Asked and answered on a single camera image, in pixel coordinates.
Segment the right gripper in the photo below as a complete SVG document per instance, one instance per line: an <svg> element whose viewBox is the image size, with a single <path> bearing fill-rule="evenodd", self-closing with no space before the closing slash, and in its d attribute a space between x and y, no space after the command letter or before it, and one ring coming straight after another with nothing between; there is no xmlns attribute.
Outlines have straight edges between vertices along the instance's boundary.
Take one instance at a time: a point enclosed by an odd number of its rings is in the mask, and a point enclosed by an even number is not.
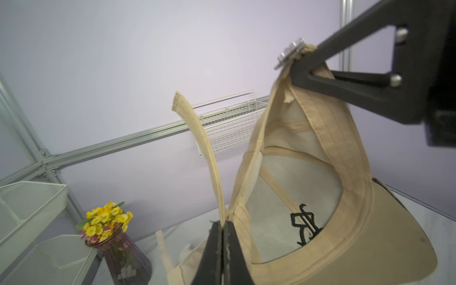
<svg viewBox="0 0 456 285"><path fill-rule="evenodd" d="M291 67L292 84L401 124L423 122L429 146L455 147L455 1L380 1L304 56L332 57L389 25L408 31L395 40L392 73L327 78L301 59Z"/></svg>

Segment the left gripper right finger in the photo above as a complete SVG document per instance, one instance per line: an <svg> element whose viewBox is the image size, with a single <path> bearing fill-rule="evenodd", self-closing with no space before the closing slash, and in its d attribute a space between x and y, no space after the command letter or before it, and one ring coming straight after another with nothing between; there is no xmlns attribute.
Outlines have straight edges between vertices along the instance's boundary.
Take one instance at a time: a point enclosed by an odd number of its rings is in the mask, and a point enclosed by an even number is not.
<svg viewBox="0 0 456 285"><path fill-rule="evenodd" d="M254 285L231 221L223 228L223 282L224 285Z"/></svg>

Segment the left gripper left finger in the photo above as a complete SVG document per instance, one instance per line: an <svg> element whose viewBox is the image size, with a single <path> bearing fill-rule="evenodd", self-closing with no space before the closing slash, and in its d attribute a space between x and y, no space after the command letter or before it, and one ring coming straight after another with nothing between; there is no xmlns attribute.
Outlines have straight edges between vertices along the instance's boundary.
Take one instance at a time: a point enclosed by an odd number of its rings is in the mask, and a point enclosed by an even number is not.
<svg viewBox="0 0 456 285"><path fill-rule="evenodd" d="M192 285L221 285L223 269L223 229L214 222Z"/></svg>

